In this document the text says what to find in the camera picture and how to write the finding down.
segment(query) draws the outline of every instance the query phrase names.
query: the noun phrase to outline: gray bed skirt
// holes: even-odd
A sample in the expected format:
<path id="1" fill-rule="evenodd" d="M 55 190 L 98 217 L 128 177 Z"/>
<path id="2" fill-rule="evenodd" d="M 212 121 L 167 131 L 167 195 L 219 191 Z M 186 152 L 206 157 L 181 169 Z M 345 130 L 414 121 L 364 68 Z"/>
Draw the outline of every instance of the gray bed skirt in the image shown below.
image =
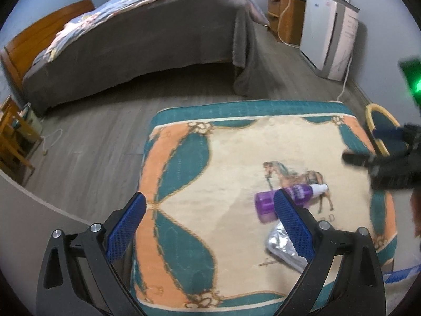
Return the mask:
<path id="1" fill-rule="evenodd" d="M 82 35 L 56 59 L 26 73 L 23 93 L 43 115 L 146 73 L 232 62 L 234 92 L 265 98 L 267 75 L 245 0 L 159 0 L 118 14 Z"/>

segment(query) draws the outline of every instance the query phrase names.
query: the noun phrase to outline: purple bottle cap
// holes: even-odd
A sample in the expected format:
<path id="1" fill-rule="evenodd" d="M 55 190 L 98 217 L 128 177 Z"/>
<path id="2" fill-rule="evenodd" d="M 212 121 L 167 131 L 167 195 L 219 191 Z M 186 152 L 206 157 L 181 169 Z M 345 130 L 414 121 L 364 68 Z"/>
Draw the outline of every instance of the purple bottle cap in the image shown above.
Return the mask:
<path id="1" fill-rule="evenodd" d="M 254 195 L 254 204 L 256 206 L 256 211 L 260 221 L 262 221 L 263 223 L 275 221 L 278 219 L 278 216 L 276 215 L 273 206 L 274 195 L 275 190 L 258 192 Z"/>

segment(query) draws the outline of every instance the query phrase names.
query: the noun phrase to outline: white cable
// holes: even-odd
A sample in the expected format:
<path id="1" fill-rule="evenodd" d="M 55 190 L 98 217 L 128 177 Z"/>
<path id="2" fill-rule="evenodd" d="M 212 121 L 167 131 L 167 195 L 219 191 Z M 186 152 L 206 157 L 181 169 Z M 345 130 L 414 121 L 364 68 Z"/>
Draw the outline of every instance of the white cable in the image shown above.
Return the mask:
<path id="1" fill-rule="evenodd" d="M 291 5 L 291 0 L 288 0 L 287 7 L 283 10 L 283 12 L 281 13 L 281 15 L 279 16 L 278 28 L 277 28 L 278 38 L 279 38 L 279 40 L 280 40 L 280 41 L 282 41 L 285 45 L 288 45 L 288 46 L 294 47 L 294 48 L 296 48 L 296 49 L 299 49 L 299 48 L 300 48 L 300 46 L 295 46 L 295 45 L 292 45 L 292 44 L 285 43 L 285 42 L 282 40 L 282 38 L 281 38 L 281 36 L 280 36 L 280 34 L 279 34 L 279 26 L 281 25 L 281 20 L 282 20 L 282 17 L 284 16 L 285 12 L 288 10 L 288 8 L 289 8 L 289 6 L 290 6 L 290 5 Z"/>
<path id="2" fill-rule="evenodd" d="M 60 132 L 60 135 L 57 137 L 56 140 L 53 141 L 53 143 L 48 148 L 45 148 L 46 139 L 49 138 L 50 136 L 56 134 L 57 132 Z M 62 129 L 56 129 L 53 133 L 51 133 L 47 136 L 41 137 L 43 139 L 43 155 L 47 155 L 48 150 L 50 148 L 52 148 L 56 144 L 56 142 L 58 142 L 58 140 L 62 137 L 62 135 L 63 135 L 63 130 Z"/>
<path id="3" fill-rule="evenodd" d="M 351 53 L 351 58 L 349 59 L 349 63 L 347 66 L 347 73 L 345 74 L 345 79 L 344 79 L 344 85 L 342 86 L 342 91 L 340 92 L 338 98 L 336 99 L 339 102 L 340 97 L 344 94 L 345 92 L 345 85 L 347 84 L 347 80 L 348 80 L 348 74 L 349 74 L 349 67 L 351 66 L 351 62 L 352 62 L 352 57 L 354 56 L 354 53 Z"/>

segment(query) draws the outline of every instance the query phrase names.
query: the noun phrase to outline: blue gripper pad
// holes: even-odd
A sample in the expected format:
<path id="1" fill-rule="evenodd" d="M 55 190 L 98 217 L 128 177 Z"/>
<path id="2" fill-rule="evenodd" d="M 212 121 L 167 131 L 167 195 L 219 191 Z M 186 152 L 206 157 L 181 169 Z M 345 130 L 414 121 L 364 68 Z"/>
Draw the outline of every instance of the blue gripper pad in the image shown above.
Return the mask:
<path id="1" fill-rule="evenodd" d="M 313 249 L 312 234 L 281 189 L 275 192 L 273 203 L 275 212 L 285 227 L 298 255 L 307 260 L 313 259 L 316 254 Z"/>
<path id="2" fill-rule="evenodd" d="M 108 236 L 106 256 L 110 263 L 124 255 L 145 213 L 146 199 L 139 194 Z"/>

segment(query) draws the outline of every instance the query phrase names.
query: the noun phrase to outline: wooden headboard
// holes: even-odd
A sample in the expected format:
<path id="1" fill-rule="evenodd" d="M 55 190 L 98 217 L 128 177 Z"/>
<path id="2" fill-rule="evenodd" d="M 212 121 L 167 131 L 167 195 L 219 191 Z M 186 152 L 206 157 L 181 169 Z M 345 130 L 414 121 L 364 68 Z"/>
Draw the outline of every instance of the wooden headboard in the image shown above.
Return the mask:
<path id="1" fill-rule="evenodd" d="M 52 43 L 64 25 L 94 9 L 91 0 L 70 4 L 33 23 L 0 49 L 0 58 L 19 90 L 22 90 L 22 79 L 35 57 Z"/>

